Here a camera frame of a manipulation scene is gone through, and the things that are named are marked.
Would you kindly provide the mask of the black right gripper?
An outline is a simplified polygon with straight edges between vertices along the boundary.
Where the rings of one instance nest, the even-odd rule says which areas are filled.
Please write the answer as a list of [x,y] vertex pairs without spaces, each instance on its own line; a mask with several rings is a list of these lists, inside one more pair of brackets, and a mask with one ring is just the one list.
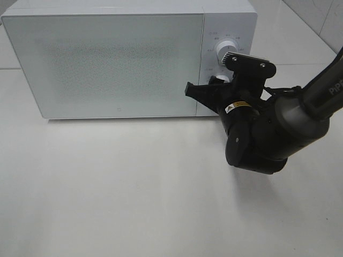
[[219,117],[224,118],[236,111],[247,116],[257,116],[263,110],[260,98],[265,81],[276,74],[276,66],[250,55],[227,52],[223,65],[234,72],[231,82],[211,76],[207,85],[187,83],[185,95],[204,105]]

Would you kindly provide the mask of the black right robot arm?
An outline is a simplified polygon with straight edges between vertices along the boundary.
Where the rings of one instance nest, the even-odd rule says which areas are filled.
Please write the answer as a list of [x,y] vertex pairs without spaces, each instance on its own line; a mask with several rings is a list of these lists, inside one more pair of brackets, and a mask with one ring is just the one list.
[[291,155],[327,134],[330,117],[342,108],[342,52],[304,87],[266,87],[276,73],[266,59],[227,52],[222,63],[232,81],[187,83],[185,95],[219,115],[231,166],[280,171]]

